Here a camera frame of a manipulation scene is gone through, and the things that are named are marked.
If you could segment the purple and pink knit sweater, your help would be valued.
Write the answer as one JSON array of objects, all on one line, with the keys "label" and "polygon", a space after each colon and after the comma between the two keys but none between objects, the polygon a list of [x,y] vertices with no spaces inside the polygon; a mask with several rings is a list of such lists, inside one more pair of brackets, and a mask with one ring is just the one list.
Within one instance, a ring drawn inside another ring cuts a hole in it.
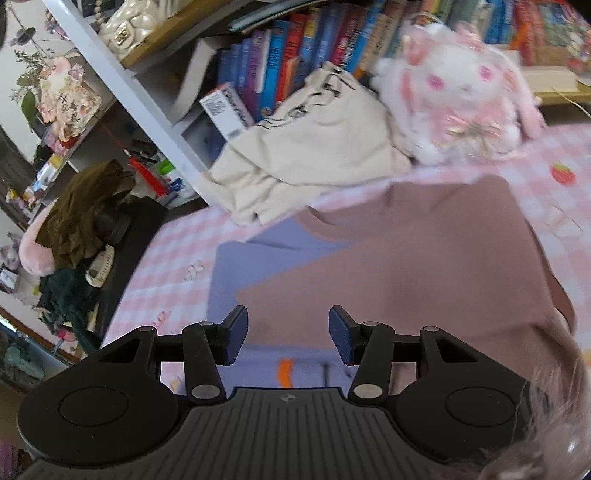
[{"label": "purple and pink knit sweater", "polygon": [[506,180],[400,182],[372,201],[304,209],[217,248],[206,317],[249,311],[255,346],[332,348],[329,310],[400,334],[439,327],[524,378],[584,375],[568,297]]}]

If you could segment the dark green garment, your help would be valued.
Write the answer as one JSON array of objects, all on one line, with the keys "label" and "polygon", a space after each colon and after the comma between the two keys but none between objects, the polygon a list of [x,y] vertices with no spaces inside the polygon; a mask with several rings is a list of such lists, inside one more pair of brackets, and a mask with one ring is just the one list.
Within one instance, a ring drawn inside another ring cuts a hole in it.
[{"label": "dark green garment", "polygon": [[94,310],[100,290],[85,278],[85,269],[60,269],[42,277],[37,308],[51,334],[71,332],[82,350],[91,355],[101,345],[100,337],[88,329],[88,316]]}]

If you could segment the white lotion bottle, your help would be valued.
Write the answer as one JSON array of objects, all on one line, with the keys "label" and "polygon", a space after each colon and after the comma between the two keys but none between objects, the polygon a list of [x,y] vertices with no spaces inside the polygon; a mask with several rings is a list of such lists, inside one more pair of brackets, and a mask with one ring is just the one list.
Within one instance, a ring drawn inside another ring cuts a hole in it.
[{"label": "white lotion bottle", "polygon": [[184,199],[192,199],[197,196],[192,186],[179,173],[174,165],[167,159],[162,160],[158,165],[158,174],[165,181],[168,189]]}]

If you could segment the olive green garment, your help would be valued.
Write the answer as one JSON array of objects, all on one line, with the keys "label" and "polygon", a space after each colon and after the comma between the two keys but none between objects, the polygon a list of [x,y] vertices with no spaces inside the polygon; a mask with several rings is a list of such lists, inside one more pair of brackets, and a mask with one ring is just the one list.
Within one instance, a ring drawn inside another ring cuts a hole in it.
[{"label": "olive green garment", "polygon": [[42,222],[36,243],[51,250],[56,269],[74,269],[105,245],[115,245],[131,223],[128,196],[134,176],[116,160],[77,174]]}]

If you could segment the cream canvas tote bag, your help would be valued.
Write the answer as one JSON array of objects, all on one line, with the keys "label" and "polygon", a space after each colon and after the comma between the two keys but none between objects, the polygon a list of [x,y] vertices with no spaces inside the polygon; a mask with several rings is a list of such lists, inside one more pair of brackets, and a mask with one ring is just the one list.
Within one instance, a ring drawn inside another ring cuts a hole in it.
[{"label": "cream canvas tote bag", "polygon": [[388,109],[327,62],[273,115],[229,140],[197,189],[236,224],[267,224],[329,191],[411,168],[394,145]]}]

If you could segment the pink checkered cartoon desk mat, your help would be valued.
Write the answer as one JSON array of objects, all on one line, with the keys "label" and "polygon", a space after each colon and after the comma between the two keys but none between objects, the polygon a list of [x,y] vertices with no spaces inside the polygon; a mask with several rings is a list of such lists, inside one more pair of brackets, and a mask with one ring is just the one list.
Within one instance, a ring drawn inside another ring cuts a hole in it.
[{"label": "pink checkered cartoon desk mat", "polygon": [[[514,161],[493,165],[416,168],[409,181],[438,184],[497,174],[532,222],[553,272],[573,301],[575,338],[590,356],[590,125],[557,125],[528,142]],[[177,333],[204,319],[216,249],[263,232],[235,225],[224,211],[205,208],[165,223],[132,274],[106,330],[111,342],[138,326]]]}]

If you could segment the white pink plush bunny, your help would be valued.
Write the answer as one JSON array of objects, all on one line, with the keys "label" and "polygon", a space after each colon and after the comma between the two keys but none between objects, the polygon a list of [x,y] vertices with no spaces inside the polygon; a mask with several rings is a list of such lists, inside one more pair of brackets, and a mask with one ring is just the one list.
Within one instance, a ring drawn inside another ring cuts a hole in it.
[{"label": "white pink plush bunny", "polygon": [[394,145],[424,166],[505,161],[546,122],[520,68],[476,28],[408,18],[399,51],[370,86],[390,113]]}]

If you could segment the pink floral decoration card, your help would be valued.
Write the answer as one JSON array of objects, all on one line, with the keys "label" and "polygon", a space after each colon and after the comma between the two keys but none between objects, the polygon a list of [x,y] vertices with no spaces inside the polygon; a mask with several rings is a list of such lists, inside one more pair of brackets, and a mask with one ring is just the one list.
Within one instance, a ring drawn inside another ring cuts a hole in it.
[{"label": "pink floral decoration card", "polygon": [[78,137],[100,109],[102,99],[84,81],[84,68],[60,56],[49,60],[39,75],[37,110],[60,142]]}]

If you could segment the row of colourful books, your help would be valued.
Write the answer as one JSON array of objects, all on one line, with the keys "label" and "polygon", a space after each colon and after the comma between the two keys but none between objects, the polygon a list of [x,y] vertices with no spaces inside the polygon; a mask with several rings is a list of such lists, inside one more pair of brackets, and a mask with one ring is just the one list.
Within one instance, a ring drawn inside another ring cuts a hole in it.
[{"label": "row of colourful books", "polygon": [[322,63],[371,77],[378,60],[401,51],[405,22],[469,23],[526,66],[580,74],[590,65],[590,19],[569,1],[270,1],[229,22],[237,40],[219,51],[216,82],[260,119]]}]

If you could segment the cream flat box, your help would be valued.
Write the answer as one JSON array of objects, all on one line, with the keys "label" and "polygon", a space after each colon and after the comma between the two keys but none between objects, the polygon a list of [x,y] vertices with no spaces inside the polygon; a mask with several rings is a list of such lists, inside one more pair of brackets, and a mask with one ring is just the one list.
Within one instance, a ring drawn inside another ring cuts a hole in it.
[{"label": "cream flat box", "polygon": [[577,92],[577,75],[563,66],[530,66],[521,69],[524,79],[534,93]]}]

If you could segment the white quilted purse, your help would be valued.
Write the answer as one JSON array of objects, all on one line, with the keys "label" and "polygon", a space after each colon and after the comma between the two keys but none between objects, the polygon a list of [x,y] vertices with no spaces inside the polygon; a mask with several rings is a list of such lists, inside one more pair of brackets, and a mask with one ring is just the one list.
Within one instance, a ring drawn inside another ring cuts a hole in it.
[{"label": "white quilted purse", "polygon": [[159,7],[152,0],[124,1],[100,27],[98,36],[121,62],[158,26]]}]

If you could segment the white bookshelf frame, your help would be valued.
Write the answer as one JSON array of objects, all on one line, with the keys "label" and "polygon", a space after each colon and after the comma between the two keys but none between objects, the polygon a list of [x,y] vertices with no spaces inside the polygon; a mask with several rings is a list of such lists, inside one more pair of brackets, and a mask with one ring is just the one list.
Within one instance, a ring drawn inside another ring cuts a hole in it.
[{"label": "white bookshelf frame", "polygon": [[205,159],[183,137],[180,128],[169,121],[140,80],[121,65],[72,2],[47,1],[45,6],[122,107],[197,194],[212,205],[211,195],[198,185],[207,169]]}]

